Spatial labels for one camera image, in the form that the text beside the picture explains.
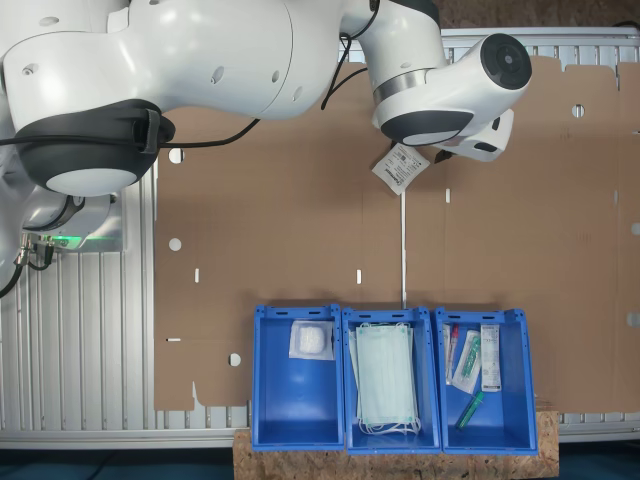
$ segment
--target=cable connector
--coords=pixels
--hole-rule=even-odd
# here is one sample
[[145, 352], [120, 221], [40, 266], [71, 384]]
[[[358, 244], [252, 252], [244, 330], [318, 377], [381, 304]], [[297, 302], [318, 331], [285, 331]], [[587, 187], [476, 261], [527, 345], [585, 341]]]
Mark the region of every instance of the cable connector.
[[22, 234], [22, 239], [20, 240], [20, 252], [18, 253], [18, 257], [15, 262], [13, 262], [17, 267], [24, 267], [29, 263], [29, 254], [31, 253], [31, 239], [29, 235], [26, 233]]

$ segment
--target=white packet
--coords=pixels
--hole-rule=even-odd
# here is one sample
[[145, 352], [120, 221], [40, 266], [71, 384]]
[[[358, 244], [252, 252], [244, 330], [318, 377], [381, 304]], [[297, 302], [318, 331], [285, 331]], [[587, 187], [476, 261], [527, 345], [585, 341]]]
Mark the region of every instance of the white packet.
[[475, 389], [480, 366], [482, 364], [480, 333], [474, 330], [467, 331], [462, 355], [456, 368], [451, 384], [463, 392], [471, 395]]
[[289, 358], [335, 360], [333, 322], [295, 320], [291, 326]]
[[500, 382], [500, 325], [481, 325], [482, 391], [499, 392]]
[[404, 193], [409, 184], [431, 165], [415, 148], [398, 143], [373, 167], [373, 173], [382, 179], [396, 195]]
[[447, 385], [451, 385], [449, 380], [449, 350], [451, 349], [451, 325], [448, 323], [442, 324], [442, 341], [444, 343], [444, 377], [447, 380]]

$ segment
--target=green syringe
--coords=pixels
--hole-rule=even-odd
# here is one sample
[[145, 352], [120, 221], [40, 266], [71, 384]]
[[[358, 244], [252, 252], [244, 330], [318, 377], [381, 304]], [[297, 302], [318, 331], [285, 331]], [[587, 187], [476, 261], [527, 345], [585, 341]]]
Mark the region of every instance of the green syringe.
[[464, 367], [462, 368], [463, 377], [468, 377], [469, 375], [471, 375], [473, 366], [478, 359], [478, 353], [480, 353], [480, 336], [475, 337], [471, 342], [471, 348], [469, 349], [467, 360], [464, 362]]
[[473, 414], [476, 413], [476, 409], [480, 406], [480, 404], [482, 403], [482, 400], [484, 400], [484, 392], [476, 393], [476, 396], [473, 397], [473, 400], [471, 400], [471, 403], [469, 404], [469, 406], [466, 408], [466, 410], [458, 420], [458, 423], [456, 423], [456, 428], [458, 430], [462, 430], [464, 427], [467, 426], [467, 423], [469, 423], [469, 420], [471, 420], [471, 417], [473, 417]]

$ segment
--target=elastic ear loop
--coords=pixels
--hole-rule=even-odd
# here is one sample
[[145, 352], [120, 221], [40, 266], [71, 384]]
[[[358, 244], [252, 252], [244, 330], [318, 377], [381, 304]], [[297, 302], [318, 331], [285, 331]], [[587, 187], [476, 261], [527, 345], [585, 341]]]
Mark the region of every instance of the elastic ear loop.
[[419, 418], [416, 418], [412, 423], [396, 423], [392, 425], [390, 428], [383, 430], [387, 425], [376, 425], [374, 427], [369, 427], [365, 425], [362, 420], [358, 421], [358, 426], [360, 427], [360, 431], [365, 435], [386, 435], [388, 433], [402, 433], [406, 435], [407, 433], [413, 433], [414, 435], [418, 435], [420, 430], [422, 429], [422, 422], [420, 422]]

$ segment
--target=brown cardboard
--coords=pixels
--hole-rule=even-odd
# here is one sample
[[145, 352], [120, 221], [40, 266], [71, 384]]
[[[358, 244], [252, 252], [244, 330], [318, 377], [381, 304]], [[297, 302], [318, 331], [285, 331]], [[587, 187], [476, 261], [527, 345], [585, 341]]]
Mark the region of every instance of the brown cardboard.
[[[454, 157], [409, 188], [408, 301], [523, 308], [538, 396], [562, 412], [638, 411], [640, 329], [626, 319], [640, 312], [640, 236], [631, 233], [640, 222], [640, 65], [620, 66], [618, 91], [608, 67], [533, 63], [505, 154], [488, 164]], [[573, 117], [575, 104], [583, 118]], [[251, 397], [259, 303], [399, 307], [400, 202], [369, 171], [389, 146], [372, 111], [360, 75], [325, 112], [316, 105], [263, 122], [233, 145], [187, 151], [181, 165], [163, 152], [157, 410], [192, 409], [193, 382], [203, 405]], [[199, 109], [171, 118], [180, 141], [247, 124]], [[168, 249], [171, 238], [182, 250]], [[231, 353], [239, 367], [228, 365]]]
[[640, 409], [640, 66], [623, 67], [618, 92], [608, 67], [535, 58], [505, 154], [454, 157], [407, 193], [409, 303], [524, 309], [536, 394], [561, 412]]
[[[372, 113], [361, 75], [324, 112], [316, 105], [300, 118], [262, 122], [231, 146], [187, 150], [180, 165], [163, 152], [157, 410], [193, 409], [193, 382], [203, 405], [246, 404], [258, 304], [400, 307], [400, 201], [370, 172], [390, 145]], [[171, 119], [178, 141], [225, 138], [248, 123], [201, 109]], [[180, 251], [169, 250], [172, 238], [182, 241]], [[228, 364], [231, 353], [241, 356], [239, 367]]]

